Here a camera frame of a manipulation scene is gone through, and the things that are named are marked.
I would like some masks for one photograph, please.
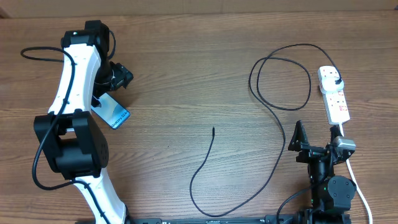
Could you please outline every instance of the robotic arm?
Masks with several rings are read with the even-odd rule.
[[[106,170],[108,143],[90,111],[91,106],[101,106],[98,98],[102,94],[121,86],[126,88],[133,75],[120,63],[109,62],[109,28],[101,21],[87,21],[84,30],[67,31],[61,45],[75,61],[75,76],[68,104],[43,142],[42,149],[47,162],[65,180],[79,180],[89,184],[95,197],[91,196],[84,185],[75,185],[94,213],[95,221],[90,223],[107,223],[97,209],[95,200],[109,223],[130,223],[128,210],[116,195]],[[40,142],[62,107],[71,74],[71,60],[64,56],[62,77],[55,100],[49,113],[37,116],[34,121],[34,130]],[[76,138],[60,138],[70,132],[74,132]]]

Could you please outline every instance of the wood grain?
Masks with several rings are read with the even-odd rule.
[[[351,114],[345,133],[358,145],[351,163],[375,223],[398,219],[398,14],[377,11],[0,20],[0,223],[73,223],[92,217],[73,187],[45,192],[32,181],[38,146],[34,116],[51,105],[62,65],[19,55],[24,47],[59,46],[66,30],[82,29],[88,19],[101,19],[114,31],[114,61],[134,73],[127,90],[113,93],[132,113],[126,123],[114,131],[95,116],[110,148],[109,175],[134,217],[204,218],[190,201],[189,182],[208,150],[213,126],[213,150],[193,185],[199,206],[221,213],[261,187],[282,136],[270,112],[251,96],[248,75],[271,50],[309,42],[323,47],[343,74]],[[328,60],[310,47],[278,56],[302,63],[312,76],[304,109],[275,111],[287,140],[302,119],[310,142],[325,145],[330,126],[317,68]],[[304,102],[308,80],[301,68],[270,61],[260,86],[270,102],[293,107]],[[295,156],[284,152],[264,191],[228,216],[275,213],[288,196],[308,186],[307,168]],[[345,165],[336,173],[348,176]],[[46,185],[63,181],[44,158],[39,179]],[[292,201],[283,212],[307,205],[308,197]],[[350,214],[353,223],[366,223],[358,195]]]

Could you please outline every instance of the power strip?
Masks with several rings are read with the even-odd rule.
[[[344,95],[344,84],[335,85],[337,71],[333,66],[322,66],[318,70],[319,84],[325,103],[329,124],[342,124],[349,120],[347,101]]]

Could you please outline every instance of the white plug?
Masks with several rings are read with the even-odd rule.
[[[319,87],[323,94],[340,91],[344,88],[344,81],[339,84],[336,81],[340,78],[334,66],[322,66],[318,69]]]
[[[322,66],[318,70],[318,77],[329,124],[342,124],[348,121],[349,113],[343,91],[344,82],[342,80],[338,85],[335,83],[339,79],[336,68]]]

